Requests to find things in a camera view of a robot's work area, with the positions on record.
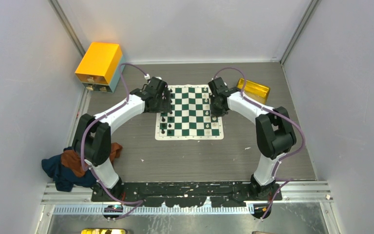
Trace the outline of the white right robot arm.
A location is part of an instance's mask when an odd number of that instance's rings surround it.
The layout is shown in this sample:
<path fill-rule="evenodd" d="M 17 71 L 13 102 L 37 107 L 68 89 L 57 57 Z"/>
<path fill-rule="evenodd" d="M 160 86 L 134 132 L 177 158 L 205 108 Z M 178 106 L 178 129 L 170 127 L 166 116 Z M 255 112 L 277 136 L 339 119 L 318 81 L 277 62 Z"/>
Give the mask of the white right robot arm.
<path fill-rule="evenodd" d="M 210 112 L 213 116 L 223 117 L 231 110 L 255 125 L 261 158 L 250 178 L 249 192 L 256 200 L 269 197 L 276 190 L 276 173 L 280 159 L 286 156 L 297 142 L 287 110 L 283 107 L 266 106 L 237 87 L 229 88 L 221 77 L 210 81 L 208 86 L 211 92 Z"/>

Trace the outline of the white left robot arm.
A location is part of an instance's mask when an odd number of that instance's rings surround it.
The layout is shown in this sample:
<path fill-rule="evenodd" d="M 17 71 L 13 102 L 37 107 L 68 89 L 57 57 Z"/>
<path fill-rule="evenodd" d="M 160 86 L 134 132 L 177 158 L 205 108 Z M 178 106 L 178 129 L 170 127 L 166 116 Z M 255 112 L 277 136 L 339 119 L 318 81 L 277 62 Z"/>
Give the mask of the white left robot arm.
<path fill-rule="evenodd" d="M 126 98 L 110 109 L 80 117 L 72 148 L 80 156 L 82 169 L 93 174 L 110 201 L 118 201 L 124 191 L 122 179 L 110 161 L 112 134 L 137 115 L 169 113 L 170 98 L 168 84 L 160 77 L 151 77 L 142 88 L 127 91 Z"/>

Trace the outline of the yellow transparent tray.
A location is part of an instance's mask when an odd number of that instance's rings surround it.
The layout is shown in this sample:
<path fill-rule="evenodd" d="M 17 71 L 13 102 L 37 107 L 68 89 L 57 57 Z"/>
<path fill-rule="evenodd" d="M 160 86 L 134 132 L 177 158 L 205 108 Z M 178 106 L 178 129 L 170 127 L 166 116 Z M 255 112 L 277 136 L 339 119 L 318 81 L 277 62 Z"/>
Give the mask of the yellow transparent tray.
<path fill-rule="evenodd" d="M 246 86 L 243 91 L 243 95 L 246 95 L 261 104 L 266 104 L 269 93 L 270 87 L 250 80 L 246 81 Z"/>

